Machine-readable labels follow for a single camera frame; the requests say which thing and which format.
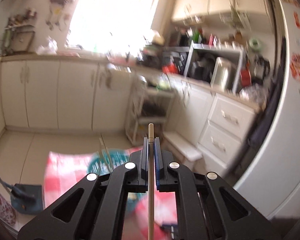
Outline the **chopstick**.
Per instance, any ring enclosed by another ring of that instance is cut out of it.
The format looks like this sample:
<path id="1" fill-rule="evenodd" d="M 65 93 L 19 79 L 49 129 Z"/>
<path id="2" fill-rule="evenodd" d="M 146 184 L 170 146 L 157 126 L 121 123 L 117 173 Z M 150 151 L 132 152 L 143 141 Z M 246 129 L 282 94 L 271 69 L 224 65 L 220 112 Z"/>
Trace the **chopstick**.
<path id="1" fill-rule="evenodd" d="M 154 240 L 154 125 L 148 125 L 148 239 Z"/>

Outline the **white lower kitchen cabinets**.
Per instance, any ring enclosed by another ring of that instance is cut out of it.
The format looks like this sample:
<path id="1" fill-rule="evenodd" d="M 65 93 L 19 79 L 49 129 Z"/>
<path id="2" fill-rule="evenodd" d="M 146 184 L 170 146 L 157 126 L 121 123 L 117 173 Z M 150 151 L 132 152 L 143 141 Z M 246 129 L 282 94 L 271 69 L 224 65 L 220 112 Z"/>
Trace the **white lower kitchen cabinets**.
<path id="1" fill-rule="evenodd" d="M 104 60 L 0 59 L 0 132 L 122 132 L 133 81 Z"/>

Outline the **white kitchen storage rack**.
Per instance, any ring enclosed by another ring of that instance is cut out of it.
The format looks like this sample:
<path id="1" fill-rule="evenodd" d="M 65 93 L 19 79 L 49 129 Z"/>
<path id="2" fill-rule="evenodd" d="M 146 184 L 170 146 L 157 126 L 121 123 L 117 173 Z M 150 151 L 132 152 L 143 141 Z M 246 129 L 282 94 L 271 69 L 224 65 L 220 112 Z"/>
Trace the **white kitchen storage rack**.
<path id="1" fill-rule="evenodd" d="M 168 120 L 175 97 L 167 75 L 137 75 L 130 91 L 125 133 L 133 146 L 142 143 L 148 125 L 154 124 L 154 133 L 160 135 Z"/>

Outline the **teal perforated plastic basket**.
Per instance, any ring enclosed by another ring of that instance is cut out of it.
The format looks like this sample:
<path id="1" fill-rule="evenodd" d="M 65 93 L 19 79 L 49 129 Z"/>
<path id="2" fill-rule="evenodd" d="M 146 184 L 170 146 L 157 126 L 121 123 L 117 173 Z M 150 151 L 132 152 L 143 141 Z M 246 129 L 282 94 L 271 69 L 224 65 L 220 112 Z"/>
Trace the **teal perforated plastic basket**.
<path id="1" fill-rule="evenodd" d="M 141 147 L 129 148 L 127 150 L 109 149 L 95 152 L 89 161 L 87 173 L 95 173 L 99 176 L 109 174 L 114 168 L 129 161 L 133 152 L 141 150 Z M 144 193 L 129 193 L 126 205 L 125 216 L 132 214 L 138 202 L 143 198 Z"/>

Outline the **red white checkered tablecloth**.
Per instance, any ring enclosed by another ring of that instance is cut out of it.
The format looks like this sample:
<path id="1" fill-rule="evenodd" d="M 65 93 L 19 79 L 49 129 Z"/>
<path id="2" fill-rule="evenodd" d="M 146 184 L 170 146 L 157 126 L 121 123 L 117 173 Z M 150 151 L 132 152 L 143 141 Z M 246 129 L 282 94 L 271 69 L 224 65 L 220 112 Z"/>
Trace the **red white checkered tablecloth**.
<path id="1" fill-rule="evenodd" d="M 44 174 L 44 202 L 48 207 L 88 173 L 108 174 L 109 163 L 105 150 L 88 154 L 61 154 L 50 152 Z M 155 239 L 171 239 L 163 225 L 177 224 L 175 194 L 155 191 Z M 147 239 L 148 194 L 129 193 L 126 205 L 122 239 Z"/>

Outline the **white wooden step stool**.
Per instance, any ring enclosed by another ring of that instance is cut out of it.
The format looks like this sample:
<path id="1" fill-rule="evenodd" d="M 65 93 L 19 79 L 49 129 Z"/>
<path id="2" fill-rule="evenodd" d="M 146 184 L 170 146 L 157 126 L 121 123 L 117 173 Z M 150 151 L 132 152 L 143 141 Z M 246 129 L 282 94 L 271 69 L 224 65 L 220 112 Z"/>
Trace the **white wooden step stool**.
<path id="1" fill-rule="evenodd" d="M 162 146 L 192 171 L 196 162 L 203 157 L 199 150 L 176 132 L 164 132 Z"/>

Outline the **blue dustpan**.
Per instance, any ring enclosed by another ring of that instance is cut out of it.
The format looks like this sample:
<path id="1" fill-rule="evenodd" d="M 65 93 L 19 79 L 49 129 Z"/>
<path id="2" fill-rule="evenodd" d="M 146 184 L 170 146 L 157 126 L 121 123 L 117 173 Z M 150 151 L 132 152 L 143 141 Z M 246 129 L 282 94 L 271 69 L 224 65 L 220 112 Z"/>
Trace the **blue dustpan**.
<path id="1" fill-rule="evenodd" d="M 44 209 L 42 185 L 15 184 L 11 188 L 12 207 L 24 215 L 38 215 Z"/>

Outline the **white refrigerator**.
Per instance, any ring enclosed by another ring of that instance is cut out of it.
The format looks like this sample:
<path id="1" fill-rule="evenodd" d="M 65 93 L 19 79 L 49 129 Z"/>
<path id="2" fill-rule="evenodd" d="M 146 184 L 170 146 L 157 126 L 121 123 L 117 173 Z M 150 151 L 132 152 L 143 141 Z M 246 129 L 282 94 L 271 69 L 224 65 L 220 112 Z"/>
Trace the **white refrigerator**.
<path id="1" fill-rule="evenodd" d="M 300 0 L 275 2 L 286 39 L 280 100 L 269 132 L 235 190 L 267 219 L 299 218 Z"/>

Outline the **white drawer cabinet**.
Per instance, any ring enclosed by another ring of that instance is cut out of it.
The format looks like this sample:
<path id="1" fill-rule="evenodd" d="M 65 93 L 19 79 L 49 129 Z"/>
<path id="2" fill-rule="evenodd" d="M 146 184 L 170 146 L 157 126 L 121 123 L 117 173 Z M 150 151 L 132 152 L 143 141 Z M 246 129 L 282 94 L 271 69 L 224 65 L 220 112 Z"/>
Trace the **white drawer cabinet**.
<path id="1" fill-rule="evenodd" d="M 261 108 L 204 81 L 168 75 L 176 97 L 164 132 L 176 132 L 202 154 L 193 171 L 228 174 Z"/>

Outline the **metal countertop shelf rack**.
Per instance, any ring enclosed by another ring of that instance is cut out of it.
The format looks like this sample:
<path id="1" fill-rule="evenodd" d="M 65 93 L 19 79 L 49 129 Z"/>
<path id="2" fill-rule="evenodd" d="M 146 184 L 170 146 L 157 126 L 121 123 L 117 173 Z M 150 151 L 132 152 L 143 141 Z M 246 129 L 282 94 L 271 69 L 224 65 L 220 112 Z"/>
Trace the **metal countertop shelf rack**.
<path id="1" fill-rule="evenodd" d="M 243 70 L 245 56 L 246 50 L 242 46 L 214 47 L 192 42 L 183 76 L 236 94 L 240 88 L 240 71 Z"/>

